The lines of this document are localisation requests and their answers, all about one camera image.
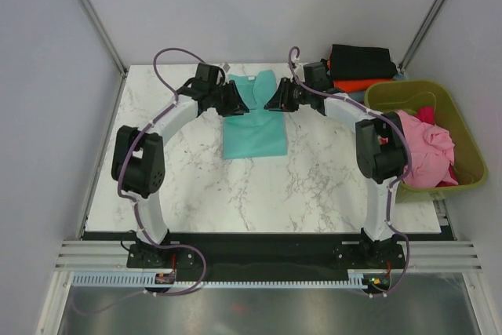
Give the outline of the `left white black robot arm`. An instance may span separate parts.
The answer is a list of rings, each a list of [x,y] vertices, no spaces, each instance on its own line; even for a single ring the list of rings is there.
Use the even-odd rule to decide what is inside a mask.
[[[138,238],[148,244],[144,256],[155,267],[166,266],[173,255],[171,246],[164,243],[169,229],[158,193],[166,178],[165,145],[209,109],[221,117],[249,112],[224,70],[200,63],[195,75],[173,91],[173,98],[144,127],[122,126],[116,134],[112,179],[118,196],[133,205]]]

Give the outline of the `teal t shirt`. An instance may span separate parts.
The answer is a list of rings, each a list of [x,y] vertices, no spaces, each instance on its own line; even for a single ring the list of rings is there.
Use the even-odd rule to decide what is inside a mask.
[[[281,112],[268,111],[265,104],[276,92],[272,70],[256,75],[231,75],[249,112],[223,122],[223,158],[262,158],[284,156],[288,151],[286,125]]]

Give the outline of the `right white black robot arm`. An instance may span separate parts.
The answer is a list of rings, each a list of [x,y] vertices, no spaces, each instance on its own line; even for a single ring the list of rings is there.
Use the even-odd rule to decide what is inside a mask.
[[[409,166],[410,152],[399,116],[373,111],[330,83],[321,63],[299,68],[290,64],[291,78],[282,78],[267,111],[295,112],[308,105],[327,118],[342,122],[355,135],[355,157],[367,183],[367,212],[362,234],[368,239],[359,247],[361,262],[371,268],[387,259],[383,244],[396,234],[391,212],[399,182]]]

